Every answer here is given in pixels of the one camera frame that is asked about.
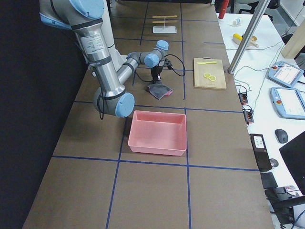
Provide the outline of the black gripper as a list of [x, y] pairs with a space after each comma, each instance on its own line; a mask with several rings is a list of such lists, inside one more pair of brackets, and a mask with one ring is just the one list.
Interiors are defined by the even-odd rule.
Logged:
[[151, 68], [151, 75], [152, 75], [152, 82], [153, 83], [161, 83], [161, 72], [163, 70], [163, 67], [167, 67], [168, 69], [171, 69], [172, 62], [169, 59], [164, 59], [159, 64], [157, 64], [155, 67]]

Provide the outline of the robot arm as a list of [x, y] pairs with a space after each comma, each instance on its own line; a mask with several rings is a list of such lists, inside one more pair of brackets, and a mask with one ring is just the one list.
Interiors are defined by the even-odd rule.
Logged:
[[172, 93], [160, 78], [163, 67], [170, 64], [165, 57], [168, 42], [157, 41], [149, 52], [120, 55], [114, 44], [104, 0], [41, 0], [40, 16], [48, 26], [75, 33], [78, 46], [100, 84], [93, 100], [100, 118], [104, 114], [127, 117], [132, 113], [135, 98], [126, 92], [124, 83], [139, 65], [146, 65], [151, 70], [152, 82], [148, 84], [148, 91], [155, 98]]

